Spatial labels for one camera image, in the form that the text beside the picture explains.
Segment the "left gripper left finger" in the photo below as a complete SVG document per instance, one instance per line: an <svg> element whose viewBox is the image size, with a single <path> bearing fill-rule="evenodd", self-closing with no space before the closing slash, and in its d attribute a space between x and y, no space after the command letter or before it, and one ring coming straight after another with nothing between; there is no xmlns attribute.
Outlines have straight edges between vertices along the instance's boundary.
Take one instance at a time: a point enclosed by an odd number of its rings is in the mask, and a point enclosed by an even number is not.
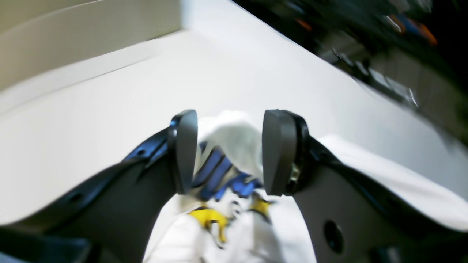
<svg viewBox="0 0 468 263"><path fill-rule="evenodd" d="M1 226L2 263L140 263L159 212L192 186L197 112L185 110L120 163Z"/></svg>

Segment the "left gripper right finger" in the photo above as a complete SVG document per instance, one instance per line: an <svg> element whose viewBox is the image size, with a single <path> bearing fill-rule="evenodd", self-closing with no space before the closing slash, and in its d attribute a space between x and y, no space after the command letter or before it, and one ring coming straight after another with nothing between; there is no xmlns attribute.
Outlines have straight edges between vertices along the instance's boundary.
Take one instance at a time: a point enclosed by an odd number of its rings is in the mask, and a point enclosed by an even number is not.
<svg viewBox="0 0 468 263"><path fill-rule="evenodd" d="M266 110L262 154L267 194L294 198L318 263L467 262L467 233L343 163L301 116Z"/></svg>

